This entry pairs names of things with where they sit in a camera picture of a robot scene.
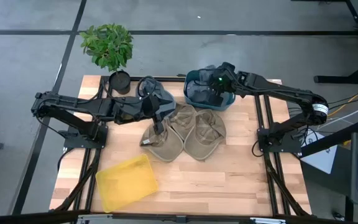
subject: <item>cap brim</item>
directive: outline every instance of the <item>cap brim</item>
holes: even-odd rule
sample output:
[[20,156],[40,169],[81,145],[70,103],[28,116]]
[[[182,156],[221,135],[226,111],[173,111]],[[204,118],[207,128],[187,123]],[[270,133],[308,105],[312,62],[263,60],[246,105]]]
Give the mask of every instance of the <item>cap brim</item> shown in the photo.
[[161,146],[142,146],[144,149],[148,149],[153,155],[161,159],[164,162],[171,162],[183,150],[183,141],[179,135],[169,126],[166,126],[168,136],[165,142]]
[[204,145],[196,139],[196,126],[194,126],[185,139],[185,151],[196,160],[205,160],[212,154],[221,141]]

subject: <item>yellow plastic tray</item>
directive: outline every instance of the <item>yellow plastic tray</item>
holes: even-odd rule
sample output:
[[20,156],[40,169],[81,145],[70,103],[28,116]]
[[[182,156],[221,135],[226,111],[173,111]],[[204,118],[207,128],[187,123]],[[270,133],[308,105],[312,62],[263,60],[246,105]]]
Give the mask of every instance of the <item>yellow plastic tray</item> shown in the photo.
[[104,212],[112,212],[158,190],[145,154],[96,173]]

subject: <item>teal container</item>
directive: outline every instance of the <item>teal container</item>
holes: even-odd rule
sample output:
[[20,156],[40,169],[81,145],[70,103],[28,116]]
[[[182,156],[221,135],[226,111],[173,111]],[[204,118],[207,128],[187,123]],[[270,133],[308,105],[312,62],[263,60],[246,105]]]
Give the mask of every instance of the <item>teal container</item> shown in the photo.
[[202,103],[194,103],[187,97],[187,84],[193,80],[199,81],[200,80],[200,71],[193,70],[186,75],[185,79],[185,88],[183,90],[183,93],[185,94],[185,100],[187,104],[193,105],[194,107],[198,108],[204,108],[204,109],[211,109],[211,110],[217,110],[217,111],[224,111],[229,108],[230,105],[234,103],[234,100],[236,100],[236,96],[233,93],[229,93],[229,97],[227,99],[226,104],[223,104],[222,106],[212,106]]

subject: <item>wooden table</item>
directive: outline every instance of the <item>wooden table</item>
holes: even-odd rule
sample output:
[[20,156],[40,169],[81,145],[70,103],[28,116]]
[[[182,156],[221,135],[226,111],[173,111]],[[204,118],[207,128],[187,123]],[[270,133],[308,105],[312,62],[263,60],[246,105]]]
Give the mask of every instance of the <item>wooden table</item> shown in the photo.
[[[85,75],[78,97],[88,99],[96,94],[100,78],[99,75]],[[185,101],[182,82],[163,82],[163,85],[176,101]],[[132,82],[128,95],[134,96],[135,86],[136,82]],[[282,122],[289,118],[285,101],[270,98],[270,103],[274,121]],[[263,97],[261,104],[264,120],[267,121]],[[173,162],[166,163],[142,149],[139,141],[146,127],[152,123],[151,120],[125,125],[108,123],[108,142],[101,153],[99,170],[144,153],[150,159],[159,187],[158,192],[122,207],[117,212],[271,216],[264,160],[263,157],[254,157],[251,154],[251,146],[256,141],[258,128],[254,97],[236,97],[234,104],[226,111],[218,112],[218,115],[226,125],[226,140],[204,162],[193,159],[183,151]],[[90,116],[86,114],[77,116],[90,120]],[[84,151],[74,149],[62,160],[50,208],[59,206],[77,184]],[[299,161],[289,153],[281,153],[280,156],[286,186],[302,208],[310,213]],[[80,208],[84,207],[87,190],[86,185]],[[276,186],[278,209],[283,213],[279,192]],[[103,212],[97,187],[91,211]]]

